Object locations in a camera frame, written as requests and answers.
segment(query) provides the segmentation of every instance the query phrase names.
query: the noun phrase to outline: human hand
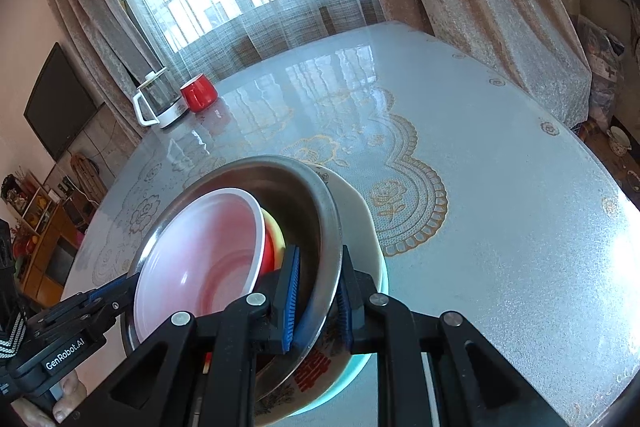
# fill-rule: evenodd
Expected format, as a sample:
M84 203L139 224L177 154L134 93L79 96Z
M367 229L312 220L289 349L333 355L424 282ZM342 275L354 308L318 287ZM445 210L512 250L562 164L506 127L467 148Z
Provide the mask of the human hand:
M63 396L53 406L53 416L62 422L86 398L86 387L78 380L78 374L71 371L60 380ZM33 403L25 398L12 403L12 407L27 427L55 427L56 423Z

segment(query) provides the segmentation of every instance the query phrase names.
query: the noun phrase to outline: decorative item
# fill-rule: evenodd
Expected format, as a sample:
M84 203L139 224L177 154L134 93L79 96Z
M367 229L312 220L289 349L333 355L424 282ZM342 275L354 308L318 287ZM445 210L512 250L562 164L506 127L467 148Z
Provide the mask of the decorative item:
M632 170L626 172L626 181L634 192L640 192L640 176Z
M609 148L616 156L624 156L631 150L631 142L620 127L612 125L607 131L607 136L609 136Z
M29 203L28 195L18 184L18 180L15 178L15 175L9 174L4 181L2 182L2 188L0 188L0 196L2 199L6 201L6 203L11 204L12 207L18 212L18 214L22 214Z

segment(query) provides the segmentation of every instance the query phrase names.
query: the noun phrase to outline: teapot handle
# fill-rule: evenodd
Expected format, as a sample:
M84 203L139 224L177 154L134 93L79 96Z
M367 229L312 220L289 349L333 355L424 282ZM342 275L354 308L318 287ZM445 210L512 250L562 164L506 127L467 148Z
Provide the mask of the teapot handle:
M148 108L149 112L154 116L153 120L145 120L145 118L142 116L142 111L140 110L140 98L144 100L146 108ZM140 125L149 127L150 125L153 125L155 123L160 123L160 120L156 118L156 115L154 114L153 110L151 110L149 103L146 101L146 98L140 91L133 95L131 103L133 104L133 110L136 112L136 118L138 118L138 122L140 123Z

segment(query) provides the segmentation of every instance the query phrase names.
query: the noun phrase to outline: stainless steel bowl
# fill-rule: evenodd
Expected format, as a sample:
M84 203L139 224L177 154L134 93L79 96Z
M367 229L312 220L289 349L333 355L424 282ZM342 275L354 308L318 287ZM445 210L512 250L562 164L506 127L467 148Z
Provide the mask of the stainless steel bowl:
M292 347L286 355L274 357L256 375L255 397L261 399L283 383L306 357L320 335L335 296L342 231L334 199L315 172L292 158L254 156L207 174L175 198L158 217L133 258L129 276L142 270L165 227L185 206L224 187L251 193L276 219L286 242L300 246L300 287ZM128 355L140 345L131 311L125 313L122 321L122 340Z

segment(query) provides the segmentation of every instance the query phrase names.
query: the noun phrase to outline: glass teapot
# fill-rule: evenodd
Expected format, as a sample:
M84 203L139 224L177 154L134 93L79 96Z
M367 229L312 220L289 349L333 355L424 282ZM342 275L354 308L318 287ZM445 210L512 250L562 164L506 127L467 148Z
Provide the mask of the glass teapot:
M158 73L148 73L131 100L140 125L157 123L160 127L166 127L188 109L180 90L172 86L169 78L163 74L165 72L166 68L162 68ZM142 115L141 103L151 113L151 120Z

